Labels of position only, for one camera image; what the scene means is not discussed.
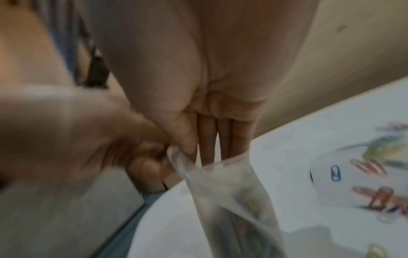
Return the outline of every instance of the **transparent zip bag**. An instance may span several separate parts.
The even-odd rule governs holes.
[[[285,258],[268,193],[244,153],[202,168],[178,148],[167,155],[187,182],[214,258]]]

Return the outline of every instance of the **gray floor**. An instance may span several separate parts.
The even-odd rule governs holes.
[[[93,256],[95,258],[126,258],[129,252],[130,244],[132,243],[133,235],[136,231],[139,221],[145,212],[153,205],[153,203],[163,193],[156,193],[144,197],[145,206],[136,212],[125,225],[123,225],[118,232],[107,241],[107,243],[100,248],[100,250]]]

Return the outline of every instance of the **hand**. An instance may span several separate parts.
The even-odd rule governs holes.
[[[4,181],[75,180],[112,166],[157,180],[172,172],[163,158],[166,135],[107,92],[0,89],[0,126]]]
[[[137,111],[203,164],[248,150],[318,0],[78,0]]]

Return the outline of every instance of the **white tabletop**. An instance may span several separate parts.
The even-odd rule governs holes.
[[[251,144],[251,164],[266,188],[291,258],[363,258],[379,244],[407,257],[408,220],[380,223],[375,213],[322,207],[309,179],[310,161],[369,141],[375,127],[408,123],[408,79],[350,98],[273,130]],[[210,250],[184,182],[144,215],[129,258],[209,258]]]

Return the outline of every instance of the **clear plastic bag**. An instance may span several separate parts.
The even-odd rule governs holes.
[[[178,148],[168,157],[187,182],[214,258],[285,258],[268,193],[245,153],[197,168]]]

